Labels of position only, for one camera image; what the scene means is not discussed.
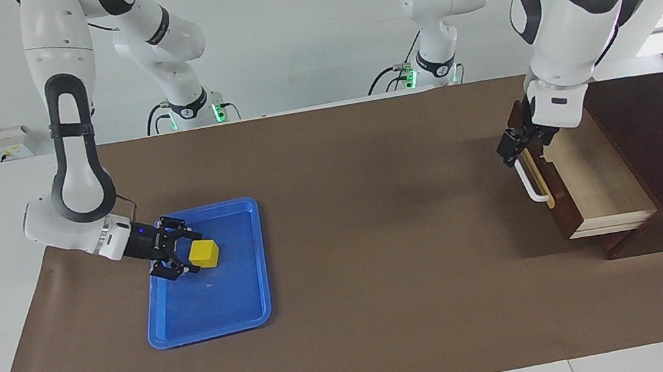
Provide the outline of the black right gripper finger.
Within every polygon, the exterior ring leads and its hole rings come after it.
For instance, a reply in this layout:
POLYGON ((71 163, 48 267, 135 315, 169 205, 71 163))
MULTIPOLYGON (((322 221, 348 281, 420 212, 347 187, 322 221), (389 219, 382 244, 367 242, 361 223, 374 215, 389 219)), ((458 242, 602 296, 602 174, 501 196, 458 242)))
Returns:
POLYGON ((198 266, 185 263, 178 257, 155 260, 151 262, 150 277, 174 281, 184 274, 196 274, 199 272, 198 266))
POLYGON ((173 244, 179 239, 197 240, 201 239, 199 232, 195 232, 187 223, 177 217, 162 216, 157 221, 158 231, 166 243, 173 244))

